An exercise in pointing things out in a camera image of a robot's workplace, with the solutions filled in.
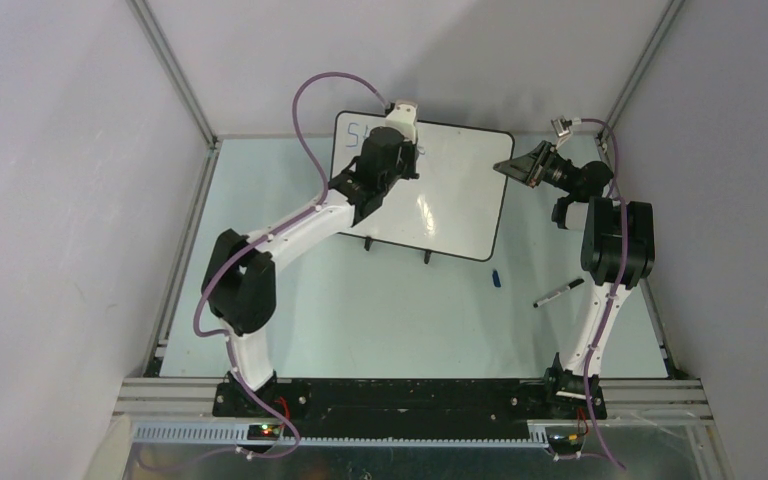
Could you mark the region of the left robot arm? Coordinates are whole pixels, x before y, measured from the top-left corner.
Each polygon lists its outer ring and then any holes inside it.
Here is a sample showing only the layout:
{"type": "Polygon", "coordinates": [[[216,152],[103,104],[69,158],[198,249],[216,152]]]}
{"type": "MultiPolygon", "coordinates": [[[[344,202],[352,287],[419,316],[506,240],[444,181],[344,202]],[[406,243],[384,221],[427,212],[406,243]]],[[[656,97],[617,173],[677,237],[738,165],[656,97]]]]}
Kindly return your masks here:
{"type": "Polygon", "coordinates": [[[328,181],[324,197],[278,225],[248,235],[232,229],[216,240],[198,309],[221,322],[238,404],[264,416],[276,403],[266,325],[277,308],[277,276],[325,239],[363,222],[401,180],[418,178],[418,133],[413,127],[374,128],[361,150],[328,181]]]}

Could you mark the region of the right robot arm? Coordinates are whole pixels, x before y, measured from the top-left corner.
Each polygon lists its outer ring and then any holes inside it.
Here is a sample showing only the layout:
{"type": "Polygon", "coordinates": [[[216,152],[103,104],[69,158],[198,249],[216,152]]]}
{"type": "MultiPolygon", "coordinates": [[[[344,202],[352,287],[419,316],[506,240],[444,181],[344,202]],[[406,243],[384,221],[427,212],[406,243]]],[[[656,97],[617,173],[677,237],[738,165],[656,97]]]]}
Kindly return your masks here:
{"type": "Polygon", "coordinates": [[[576,166],[548,141],[493,168],[531,188],[547,183],[563,191],[551,219],[558,228],[583,235],[585,294],[574,333],[546,370],[541,392],[545,411],[566,418],[596,396],[604,351],[620,309],[654,267],[653,207],[609,198],[605,188],[614,174],[607,164],[576,166]]]}

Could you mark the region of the white whiteboard black frame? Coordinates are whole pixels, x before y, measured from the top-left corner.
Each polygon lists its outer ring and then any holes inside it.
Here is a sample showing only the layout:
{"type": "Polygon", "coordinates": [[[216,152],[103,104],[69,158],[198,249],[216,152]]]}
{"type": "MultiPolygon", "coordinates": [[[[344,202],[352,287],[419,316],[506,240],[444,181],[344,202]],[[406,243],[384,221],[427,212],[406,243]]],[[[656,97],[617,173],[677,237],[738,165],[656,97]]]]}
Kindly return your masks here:
{"type": "Polygon", "coordinates": [[[382,206],[346,234],[475,261],[495,249],[507,179],[495,164],[515,140],[499,130],[420,121],[418,178],[400,180],[382,206]]]}

